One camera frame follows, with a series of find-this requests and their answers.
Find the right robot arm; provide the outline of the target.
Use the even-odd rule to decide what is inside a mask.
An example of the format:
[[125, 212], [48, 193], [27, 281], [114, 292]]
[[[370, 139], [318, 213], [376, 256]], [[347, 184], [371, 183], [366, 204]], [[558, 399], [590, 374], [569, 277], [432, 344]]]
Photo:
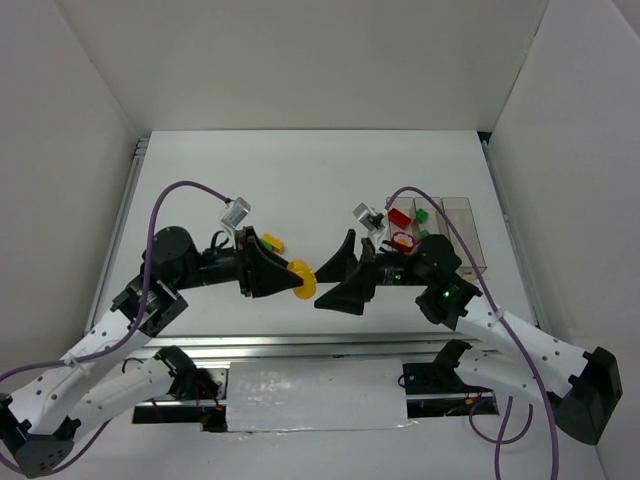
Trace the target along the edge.
[[458, 274], [461, 260], [441, 234], [420, 240], [411, 253], [376, 251], [365, 238], [361, 254], [355, 254], [355, 238], [349, 230], [317, 271], [317, 280], [332, 287], [315, 301], [316, 308], [362, 315], [379, 286], [421, 286], [415, 303], [430, 323], [499, 353], [492, 357], [464, 341], [449, 342], [438, 360], [456, 380], [548, 406], [561, 431], [587, 445], [600, 441], [622, 397], [618, 362], [610, 351], [576, 347], [491, 305]]

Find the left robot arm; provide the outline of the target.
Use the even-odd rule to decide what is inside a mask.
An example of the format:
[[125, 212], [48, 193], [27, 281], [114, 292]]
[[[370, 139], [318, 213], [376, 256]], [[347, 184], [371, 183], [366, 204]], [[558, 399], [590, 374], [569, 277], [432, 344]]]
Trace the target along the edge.
[[183, 290], [236, 281], [243, 295], [261, 298], [303, 285], [253, 228], [236, 232], [235, 239], [235, 245], [213, 242], [198, 251], [186, 229], [158, 231], [141, 266], [151, 272], [150, 286], [136, 276], [60, 365], [41, 368], [31, 383], [2, 395], [1, 440], [21, 474], [34, 479], [61, 471], [85, 434], [139, 402], [216, 397], [210, 374], [177, 346], [161, 348], [114, 380], [104, 378], [186, 310]]

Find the red flower lego piece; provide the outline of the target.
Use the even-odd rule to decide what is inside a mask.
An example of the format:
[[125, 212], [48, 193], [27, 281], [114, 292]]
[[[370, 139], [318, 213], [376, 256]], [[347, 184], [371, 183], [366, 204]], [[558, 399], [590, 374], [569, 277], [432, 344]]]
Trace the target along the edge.
[[416, 245], [415, 238], [403, 231], [395, 232], [391, 237], [391, 242], [405, 252], [411, 252]]

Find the yellow oval lego piece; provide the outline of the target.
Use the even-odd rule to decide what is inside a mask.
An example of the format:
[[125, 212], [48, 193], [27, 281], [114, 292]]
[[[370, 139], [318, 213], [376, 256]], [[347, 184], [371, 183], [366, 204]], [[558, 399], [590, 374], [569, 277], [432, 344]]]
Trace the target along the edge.
[[302, 284], [293, 289], [294, 295], [301, 300], [313, 298], [317, 291], [317, 280], [312, 268], [303, 260], [293, 260], [287, 269], [302, 280]]

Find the yellow sloped lego brick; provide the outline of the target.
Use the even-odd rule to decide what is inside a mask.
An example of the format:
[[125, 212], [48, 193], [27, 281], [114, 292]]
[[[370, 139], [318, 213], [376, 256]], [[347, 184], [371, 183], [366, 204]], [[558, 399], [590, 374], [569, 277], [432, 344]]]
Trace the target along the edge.
[[261, 238], [266, 239], [267, 241], [269, 241], [272, 245], [273, 245], [273, 250], [274, 252], [278, 253], [278, 254], [283, 254], [286, 250], [286, 245], [285, 243], [280, 240], [279, 238], [271, 235], [271, 234], [263, 234]]

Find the small red lego piece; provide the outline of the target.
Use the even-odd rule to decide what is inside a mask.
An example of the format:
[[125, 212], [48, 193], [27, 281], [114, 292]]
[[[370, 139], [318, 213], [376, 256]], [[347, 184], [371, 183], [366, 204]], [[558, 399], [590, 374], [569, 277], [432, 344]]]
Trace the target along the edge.
[[406, 230], [412, 222], [412, 219], [409, 215], [403, 213], [397, 208], [391, 208], [388, 211], [388, 219], [391, 224], [403, 230]]

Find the small green lego brick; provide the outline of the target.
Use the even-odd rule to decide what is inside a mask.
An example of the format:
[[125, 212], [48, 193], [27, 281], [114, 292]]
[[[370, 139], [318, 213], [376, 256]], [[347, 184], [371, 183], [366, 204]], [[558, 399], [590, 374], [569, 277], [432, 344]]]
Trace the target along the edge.
[[416, 210], [416, 220], [419, 224], [425, 223], [429, 219], [429, 212], [423, 208], [418, 208]]

